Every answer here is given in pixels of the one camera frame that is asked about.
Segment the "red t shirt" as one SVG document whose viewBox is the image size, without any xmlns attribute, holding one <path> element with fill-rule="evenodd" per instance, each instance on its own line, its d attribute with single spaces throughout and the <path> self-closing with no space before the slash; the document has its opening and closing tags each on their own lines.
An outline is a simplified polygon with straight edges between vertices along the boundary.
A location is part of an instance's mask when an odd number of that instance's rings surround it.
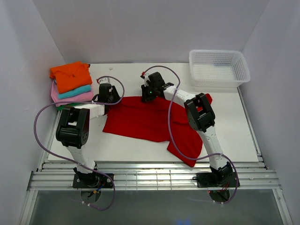
<svg viewBox="0 0 300 225">
<path fill-rule="evenodd" d="M 188 123 L 184 107 L 163 98 L 144 103 L 139 96 L 124 97 L 112 105 L 103 132 L 153 142 L 168 141 L 167 150 L 190 167 L 195 166 L 203 142 Z"/>
</svg>

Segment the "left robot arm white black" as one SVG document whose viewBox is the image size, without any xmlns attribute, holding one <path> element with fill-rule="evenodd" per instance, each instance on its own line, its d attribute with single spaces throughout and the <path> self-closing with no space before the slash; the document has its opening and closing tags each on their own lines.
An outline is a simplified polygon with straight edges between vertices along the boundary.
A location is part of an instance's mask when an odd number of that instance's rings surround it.
<svg viewBox="0 0 300 225">
<path fill-rule="evenodd" d="M 106 103 L 116 103 L 120 96 L 109 78 L 100 81 L 98 94 L 92 98 L 92 104 L 83 104 L 76 107 L 66 106 L 62 109 L 56 129 L 56 140 L 69 150 L 73 160 L 79 164 L 73 169 L 76 178 L 73 187 L 80 184 L 84 188 L 98 187 L 105 176 L 85 169 L 83 166 L 97 170 L 97 164 L 90 153 L 83 148 L 89 138 L 90 120 L 107 115 L 110 106 Z"/>
</svg>

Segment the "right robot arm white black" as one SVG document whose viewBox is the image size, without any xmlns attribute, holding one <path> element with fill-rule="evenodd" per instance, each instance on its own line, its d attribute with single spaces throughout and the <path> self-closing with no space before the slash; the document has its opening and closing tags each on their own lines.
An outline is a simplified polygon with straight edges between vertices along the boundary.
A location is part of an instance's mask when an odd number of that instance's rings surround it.
<svg viewBox="0 0 300 225">
<path fill-rule="evenodd" d="M 238 187 L 239 179 L 232 163 L 223 155 L 215 130 L 215 114 L 207 96 L 180 90 L 174 84 L 165 83 L 161 74 L 143 73 L 142 101 L 149 102 L 157 97 L 170 100 L 185 108 L 189 126 L 201 138 L 207 151 L 211 172 L 200 172 L 193 177 L 198 187 Z"/>
</svg>

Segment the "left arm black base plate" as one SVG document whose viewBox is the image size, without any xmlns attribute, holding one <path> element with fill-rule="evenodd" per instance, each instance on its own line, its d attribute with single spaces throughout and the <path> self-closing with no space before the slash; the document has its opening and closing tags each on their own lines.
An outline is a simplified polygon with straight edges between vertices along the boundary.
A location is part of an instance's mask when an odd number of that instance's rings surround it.
<svg viewBox="0 0 300 225">
<path fill-rule="evenodd" d="M 112 188 L 113 173 L 108 173 L 106 177 L 99 173 L 76 173 L 74 175 L 72 188 Z"/>
</svg>

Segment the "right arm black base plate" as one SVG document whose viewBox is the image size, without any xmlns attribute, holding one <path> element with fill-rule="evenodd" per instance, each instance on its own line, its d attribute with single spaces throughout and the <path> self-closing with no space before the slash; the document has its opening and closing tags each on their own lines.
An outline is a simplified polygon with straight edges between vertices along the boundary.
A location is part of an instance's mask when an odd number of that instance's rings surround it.
<svg viewBox="0 0 300 225">
<path fill-rule="evenodd" d="M 192 180 L 196 181 L 199 188 L 234 188 L 236 184 L 238 184 L 238 187 L 240 186 L 235 173 L 219 176 L 212 172 L 199 172 Z"/>
</svg>

